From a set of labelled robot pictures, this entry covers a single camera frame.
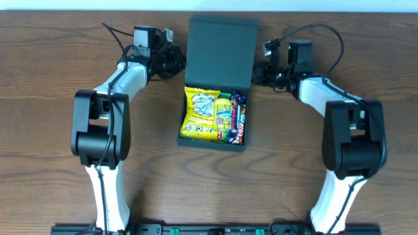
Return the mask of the green red KitKat Milo bar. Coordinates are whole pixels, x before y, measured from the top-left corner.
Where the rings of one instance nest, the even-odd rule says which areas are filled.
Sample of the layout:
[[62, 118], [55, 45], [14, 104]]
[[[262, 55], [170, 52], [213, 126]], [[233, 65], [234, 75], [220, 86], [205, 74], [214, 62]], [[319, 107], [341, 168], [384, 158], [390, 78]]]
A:
[[244, 124], [246, 120], [246, 105], [243, 104], [240, 107], [240, 113], [238, 115], [238, 132], [232, 139], [233, 144], [242, 145], [244, 140]]

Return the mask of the yellow Mentos gum bottle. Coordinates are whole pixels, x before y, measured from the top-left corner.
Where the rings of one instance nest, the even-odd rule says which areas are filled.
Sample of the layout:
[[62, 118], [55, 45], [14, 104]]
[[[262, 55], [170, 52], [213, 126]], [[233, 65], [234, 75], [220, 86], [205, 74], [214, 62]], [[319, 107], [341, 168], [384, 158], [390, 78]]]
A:
[[227, 98], [218, 98], [214, 103], [214, 129], [228, 131], [231, 126], [231, 105]]

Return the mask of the blue Oreo cookie pack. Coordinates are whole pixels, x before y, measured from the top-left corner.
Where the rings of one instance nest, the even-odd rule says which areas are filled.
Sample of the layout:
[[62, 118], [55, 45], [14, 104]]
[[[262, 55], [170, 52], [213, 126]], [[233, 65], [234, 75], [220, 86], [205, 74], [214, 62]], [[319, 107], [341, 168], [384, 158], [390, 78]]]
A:
[[227, 143], [228, 144], [235, 144], [235, 137], [228, 137], [227, 138]]

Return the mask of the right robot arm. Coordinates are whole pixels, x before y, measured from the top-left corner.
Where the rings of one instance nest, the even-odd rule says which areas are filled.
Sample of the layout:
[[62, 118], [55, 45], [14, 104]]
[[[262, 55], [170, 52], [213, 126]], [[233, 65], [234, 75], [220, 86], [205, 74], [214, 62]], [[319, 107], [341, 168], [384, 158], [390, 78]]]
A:
[[346, 217], [361, 187], [383, 167], [387, 147], [383, 107], [334, 85], [316, 73], [313, 43], [292, 40], [288, 59], [280, 66], [280, 39], [263, 44], [269, 60], [254, 66], [253, 83], [288, 92], [324, 117], [321, 155], [327, 169], [321, 194], [304, 224], [277, 219], [272, 234], [380, 234], [380, 227], [346, 224]]

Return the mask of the yellow Hacks candy bag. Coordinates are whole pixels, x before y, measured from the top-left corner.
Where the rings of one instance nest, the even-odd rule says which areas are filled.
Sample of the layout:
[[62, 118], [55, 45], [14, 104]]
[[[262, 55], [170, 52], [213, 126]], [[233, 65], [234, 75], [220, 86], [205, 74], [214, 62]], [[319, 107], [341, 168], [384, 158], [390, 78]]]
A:
[[180, 129], [180, 137], [202, 141], [216, 141], [214, 104], [220, 90], [185, 87], [187, 108]]

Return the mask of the purple Dairy Milk bar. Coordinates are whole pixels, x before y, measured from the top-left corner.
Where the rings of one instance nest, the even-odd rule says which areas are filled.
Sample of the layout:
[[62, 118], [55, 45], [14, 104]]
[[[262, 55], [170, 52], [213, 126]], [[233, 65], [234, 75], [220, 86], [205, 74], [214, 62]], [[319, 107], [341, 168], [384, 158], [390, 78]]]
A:
[[238, 134], [238, 117], [240, 114], [241, 95], [234, 92], [231, 95], [231, 124], [229, 137], [232, 138]]

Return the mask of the green Haribo gummy bag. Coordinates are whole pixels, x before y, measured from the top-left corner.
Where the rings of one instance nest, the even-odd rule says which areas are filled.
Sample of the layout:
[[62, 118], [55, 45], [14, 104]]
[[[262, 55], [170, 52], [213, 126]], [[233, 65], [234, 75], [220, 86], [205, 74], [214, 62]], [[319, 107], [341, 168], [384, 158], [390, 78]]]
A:
[[[231, 95], [228, 93], [220, 93], [218, 98], [227, 98], [227, 99], [231, 99]], [[225, 141], [227, 139], [228, 136], [228, 131], [218, 131], [218, 140], [219, 141]]]

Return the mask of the dark green box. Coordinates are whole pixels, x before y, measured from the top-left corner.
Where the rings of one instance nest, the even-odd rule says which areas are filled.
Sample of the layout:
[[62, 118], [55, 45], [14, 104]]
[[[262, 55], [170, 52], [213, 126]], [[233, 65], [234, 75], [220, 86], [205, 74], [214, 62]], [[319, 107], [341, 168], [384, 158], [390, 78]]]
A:
[[249, 108], [259, 22], [193, 15], [189, 19], [184, 86], [239, 92]]

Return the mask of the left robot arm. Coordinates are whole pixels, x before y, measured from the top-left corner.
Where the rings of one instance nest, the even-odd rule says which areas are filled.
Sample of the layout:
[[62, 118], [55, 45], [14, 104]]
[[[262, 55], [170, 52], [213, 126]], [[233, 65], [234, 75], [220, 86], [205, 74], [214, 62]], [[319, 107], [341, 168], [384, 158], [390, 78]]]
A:
[[91, 234], [131, 233], [123, 166], [131, 146], [130, 103], [153, 76], [167, 80], [185, 69], [185, 56], [170, 29], [136, 25], [133, 41], [120, 44], [115, 72], [74, 96], [71, 151], [92, 182], [97, 220]]

